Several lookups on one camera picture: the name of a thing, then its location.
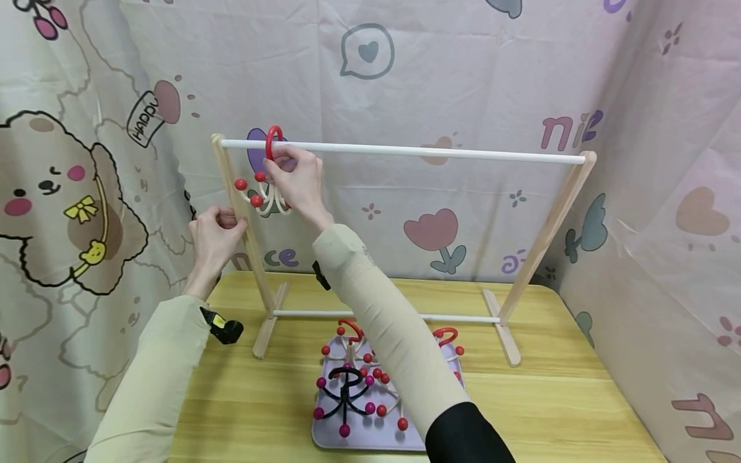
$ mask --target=beige sleeve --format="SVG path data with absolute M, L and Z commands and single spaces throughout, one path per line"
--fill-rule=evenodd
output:
M 179 296 L 154 311 L 86 463 L 167 460 L 190 375 L 210 331 L 201 306 L 205 303 L 197 298 Z
M 435 419 L 453 405 L 469 402 L 468 394 L 448 369 L 425 321 L 352 230 L 335 224 L 313 248 L 322 273 L 353 310 L 424 441 Z

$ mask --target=white rod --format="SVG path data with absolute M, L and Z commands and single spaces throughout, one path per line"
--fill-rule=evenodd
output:
M 355 315 L 349 310 L 275 310 L 276 316 L 281 317 L 306 317 L 306 318 L 353 318 Z M 423 320 L 436 322 L 463 322 L 463 323 L 499 323 L 499 317 L 480 317 L 468 315 L 436 315 L 432 313 L 420 313 Z
M 565 154 L 504 153 L 501 151 L 448 150 L 406 146 L 381 146 L 375 144 L 310 143 L 307 141 L 274 141 L 273 146 L 292 144 L 309 151 L 326 153 L 366 153 L 386 156 L 430 156 L 436 158 L 497 159 L 500 161 L 549 162 L 552 164 L 584 164 L 584 156 Z M 223 139 L 224 148 L 265 148 L 262 140 Z

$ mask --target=purple base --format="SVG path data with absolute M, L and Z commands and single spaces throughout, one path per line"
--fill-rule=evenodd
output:
M 330 355 L 341 356 L 345 354 L 345 348 L 342 346 L 342 341 L 339 336 L 336 336 L 329 342 Z M 365 353 L 369 353 L 371 347 L 366 343 L 363 345 L 359 352 L 359 356 Z M 455 346 L 453 344 L 447 344 L 442 347 L 442 352 L 445 358 L 450 358 L 455 355 Z M 340 381 L 344 381 L 345 375 L 340 375 L 339 379 L 329 379 L 329 372 L 334 368 L 341 367 L 345 361 L 343 360 L 324 360 L 324 366 L 322 368 L 322 378 L 327 379 L 327 390 L 333 394 L 339 396 L 339 388 L 342 384 Z M 461 371 L 460 360 L 458 358 L 448 362 L 451 371 L 458 371 L 461 374 L 461 385 L 465 388 Z M 355 368 L 358 370 L 365 367 L 368 370 L 368 374 L 372 374 L 374 368 L 381 368 L 382 365 L 376 367 L 369 367 L 362 360 L 355 361 Z M 365 410 L 365 404 L 373 402 L 376 407 L 383 404 L 387 408 L 391 407 L 395 402 L 393 395 L 386 392 L 379 380 L 376 380 L 373 386 L 368 388 L 368 391 L 362 396 L 358 397 L 353 401 L 353 405 L 358 407 L 360 410 Z M 393 381 L 389 383 L 392 390 Z M 365 383 L 361 382 L 357 386 L 353 386 L 350 389 L 350 394 L 357 394 L 365 388 Z M 337 406 L 337 401 L 328 396 L 324 391 L 319 391 L 316 399 L 316 406 L 324 409 L 326 413 L 329 413 Z M 407 452 L 424 452 L 425 443 L 422 442 L 422 438 L 419 437 L 414 424 L 409 420 L 409 415 L 405 410 L 405 418 L 409 421 L 409 428 L 406 431 L 401 431 L 396 426 L 399 421 L 399 406 L 397 405 L 388 415 L 383 418 L 379 417 L 375 413 L 372 416 L 363 416 L 355 413 L 348 407 L 348 421 L 350 425 L 350 435 L 347 438 L 342 438 L 339 435 L 339 427 L 342 425 L 342 409 L 338 410 L 336 414 L 332 415 L 327 419 L 313 420 L 311 425 L 311 437 L 316 445 L 327 448 L 327 449 L 357 449 L 357 450 L 390 450 L 390 451 L 407 451 Z

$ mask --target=table surface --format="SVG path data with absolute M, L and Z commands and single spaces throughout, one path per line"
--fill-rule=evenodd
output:
M 290 282 L 284 309 L 347 310 L 313 275 L 269 273 Z M 481 288 L 499 303 L 510 284 L 394 280 L 423 313 L 487 316 Z M 427 462 L 414 453 L 322 450 L 311 439 L 321 347 L 335 319 L 280 319 L 263 360 L 252 346 L 264 317 L 249 272 L 224 276 L 209 299 L 245 331 L 236 344 L 212 336 L 193 373 L 170 462 Z M 430 323 L 438 328 L 447 324 Z M 522 363 L 510 368 L 491 325 L 452 324 L 465 347 L 471 399 L 499 431 L 518 463 L 662 462 L 635 412 L 587 343 L 558 295 L 530 286 L 511 319 Z

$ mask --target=wooden foot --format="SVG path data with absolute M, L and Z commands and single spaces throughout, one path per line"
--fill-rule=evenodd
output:
M 487 289 L 481 289 L 481 293 L 484 296 L 486 308 L 489 309 L 491 316 L 498 317 L 501 309 L 494 293 Z M 499 336 L 499 343 L 502 345 L 502 350 L 505 351 L 507 363 L 509 363 L 510 367 L 515 368 L 522 361 L 522 356 L 519 354 L 519 348 L 517 348 L 509 326 L 495 323 L 494 327 L 496 328 L 496 334 Z
M 285 301 L 287 295 L 288 283 L 281 283 L 281 285 L 278 286 L 275 298 L 273 299 L 276 309 L 283 307 L 283 301 Z M 255 345 L 252 347 L 252 355 L 254 355 L 256 359 L 263 360 L 265 358 L 265 352 L 268 350 L 270 337 L 273 335 L 273 328 L 275 328 L 277 321 L 278 317 L 272 316 L 271 313 L 268 313 L 265 316 L 265 320 L 262 322 L 262 326 L 260 327 L 260 332 L 257 333 Z

